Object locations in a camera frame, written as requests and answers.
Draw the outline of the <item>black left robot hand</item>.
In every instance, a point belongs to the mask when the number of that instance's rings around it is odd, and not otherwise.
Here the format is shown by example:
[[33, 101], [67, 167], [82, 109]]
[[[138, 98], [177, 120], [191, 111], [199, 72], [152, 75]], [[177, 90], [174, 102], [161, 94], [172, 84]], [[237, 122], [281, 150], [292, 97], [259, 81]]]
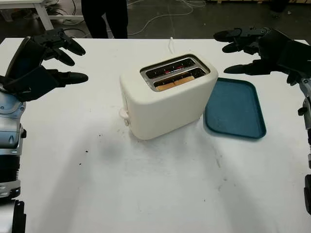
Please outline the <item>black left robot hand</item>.
[[56, 59], [65, 65], [73, 66], [74, 61], [61, 49], [76, 55], [86, 51], [61, 28], [46, 31], [42, 35], [26, 37], [16, 51], [7, 69], [3, 82], [17, 80], [39, 67], [44, 60]]

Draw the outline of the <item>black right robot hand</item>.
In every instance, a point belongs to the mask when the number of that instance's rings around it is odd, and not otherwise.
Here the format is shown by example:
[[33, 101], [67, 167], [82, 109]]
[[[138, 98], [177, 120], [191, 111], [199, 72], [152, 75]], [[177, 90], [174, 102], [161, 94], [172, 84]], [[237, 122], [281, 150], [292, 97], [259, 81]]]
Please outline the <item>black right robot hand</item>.
[[288, 75], [287, 83], [295, 85], [311, 77], [308, 62], [310, 47], [272, 28], [234, 28], [214, 34], [214, 39], [227, 42], [224, 53], [243, 51], [260, 58], [246, 65], [234, 65], [224, 70], [228, 74], [269, 75], [277, 71]]

